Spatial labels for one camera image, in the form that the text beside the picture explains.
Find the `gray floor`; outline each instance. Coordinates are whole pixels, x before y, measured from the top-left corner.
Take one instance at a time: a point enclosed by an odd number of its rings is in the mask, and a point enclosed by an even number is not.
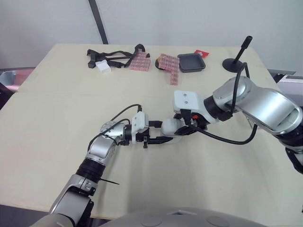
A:
[[[28,227],[45,215],[46,212],[0,205],[0,227]],[[91,218],[87,226],[97,227],[106,222],[107,220]]]

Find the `red card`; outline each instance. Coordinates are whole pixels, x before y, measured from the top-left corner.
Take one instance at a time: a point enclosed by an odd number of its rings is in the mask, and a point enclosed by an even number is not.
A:
[[[205,58],[208,56],[209,53],[201,51],[201,50],[196,50],[195,53],[198,53],[201,55],[202,58]]]

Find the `table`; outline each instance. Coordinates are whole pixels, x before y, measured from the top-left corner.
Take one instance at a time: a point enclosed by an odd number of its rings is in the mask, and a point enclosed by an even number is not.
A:
[[[178,86],[170,86],[169,73],[155,67],[149,72],[113,68],[105,75],[87,67],[87,49],[133,48],[58,44],[47,54],[0,111],[0,204],[48,211],[85,157],[90,139],[124,107],[140,103],[150,120],[164,120],[173,116],[174,90],[210,96],[235,75],[221,67],[222,60],[238,51],[229,47],[146,46],[152,63],[161,53],[210,52],[206,69],[180,73]],[[277,89],[253,49],[242,60],[249,63],[258,86]],[[129,110],[122,117],[134,113]],[[251,131],[241,113],[208,129],[233,140],[244,140]],[[195,133],[178,144],[120,147],[103,177],[120,185],[99,183],[92,198],[92,216],[97,218],[178,206],[207,208],[264,225],[302,222],[302,176],[284,147],[262,130],[244,146]]]

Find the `black microphone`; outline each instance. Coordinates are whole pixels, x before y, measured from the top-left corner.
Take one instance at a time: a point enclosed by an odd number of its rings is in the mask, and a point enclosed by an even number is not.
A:
[[[252,40],[252,36],[247,36],[246,39],[244,40],[241,50],[239,51],[237,57],[234,58],[227,58],[222,62],[223,68],[225,68],[229,72],[238,72],[240,66],[242,65],[242,62],[239,61],[239,58],[243,54],[244,50],[247,49],[249,46],[250,42]]]

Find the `black cable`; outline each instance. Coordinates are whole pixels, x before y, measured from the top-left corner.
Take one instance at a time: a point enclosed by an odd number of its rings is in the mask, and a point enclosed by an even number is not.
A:
[[[138,107],[138,112],[139,111],[142,111],[142,106],[140,104],[133,104],[133,105],[130,105],[128,106],[127,108],[125,108],[124,110],[120,111],[116,116],[114,116],[111,121],[113,121],[114,119],[116,119],[120,114],[122,114],[125,110],[128,110],[129,108],[132,108],[134,106],[137,106]]]
[[[239,85],[239,80],[240,80],[240,76],[241,76],[241,73],[243,71],[243,69],[245,69],[245,73],[246,73],[246,76],[248,78],[250,78],[250,72],[248,71],[248,66],[247,66],[247,63],[244,62],[240,68],[238,69],[238,72],[237,72],[237,76],[236,76],[236,79],[235,79],[235,84],[233,86],[233,95],[232,95],[232,106],[231,106],[231,110],[230,110],[230,113],[233,114],[234,110],[235,110],[235,106],[236,106],[236,99],[237,99],[237,92],[238,92],[238,85]],[[216,139],[216,140],[219,140],[219,141],[222,141],[222,142],[226,142],[226,143],[231,143],[231,144],[237,144],[237,145],[244,145],[244,144],[247,144],[249,142],[252,141],[252,139],[255,137],[256,135],[256,132],[257,132],[257,128],[258,126],[256,124],[254,124],[254,127],[251,131],[251,134],[250,136],[248,137],[247,140],[245,141],[235,141],[235,140],[229,140],[229,139],[226,139],[226,138],[222,138],[220,136],[216,136],[216,135],[213,135],[209,132],[206,132],[198,127],[195,127],[193,125],[189,125],[190,128],[206,135],[206,136],[209,136],[213,139]]]
[[[248,71],[247,63],[244,62],[244,63],[242,63],[242,65],[240,66],[240,68],[239,68],[239,70],[238,70],[238,72],[237,72],[235,84],[234,84],[234,86],[233,86],[231,114],[233,114],[233,112],[235,111],[239,80],[240,80],[240,76],[241,76],[241,73],[242,73],[242,71],[243,71],[244,68],[245,68],[246,76],[247,76],[248,78],[250,78],[250,73],[249,73],[249,71]]]
[[[251,131],[251,134],[250,134],[250,136],[248,137],[247,140],[245,140],[245,141],[235,141],[235,140],[229,140],[229,139],[225,139],[225,138],[213,135],[213,134],[211,134],[209,132],[206,132],[206,131],[204,131],[204,130],[196,127],[196,126],[193,126],[193,125],[189,125],[189,127],[198,131],[198,132],[200,132],[200,133],[203,133],[204,135],[209,136],[213,139],[220,140],[220,141],[225,142],[225,143],[236,144],[236,145],[244,145],[244,144],[247,144],[247,143],[251,142],[252,139],[255,137],[256,132],[257,132],[257,128],[258,128],[258,126],[256,124],[254,124],[254,127]]]
[[[109,127],[109,128],[106,129],[105,131],[103,131],[103,132],[99,133],[98,135],[96,135],[96,136],[89,142],[89,146],[88,146],[88,148],[87,148],[87,151],[89,151],[91,145],[93,144],[93,142],[95,141],[96,138],[98,138],[98,137],[100,137],[100,136],[102,136],[102,135],[105,135],[105,133],[107,133],[109,130],[111,130],[112,128],[114,128],[115,126],[117,126],[118,124],[120,124],[120,123],[123,122],[123,121],[128,121],[128,124],[131,124],[131,121],[130,121],[129,119],[127,119],[127,118],[124,118],[124,119],[118,121],[118,122],[117,122],[116,124],[114,124],[113,126]]]
[[[108,136],[108,135],[105,135],[105,137],[106,137],[106,138],[110,138],[111,140],[113,140],[113,141],[115,142],[115,144],[118,146],[117,141],[116,141],[114,138],[111,138],[111,137]]]

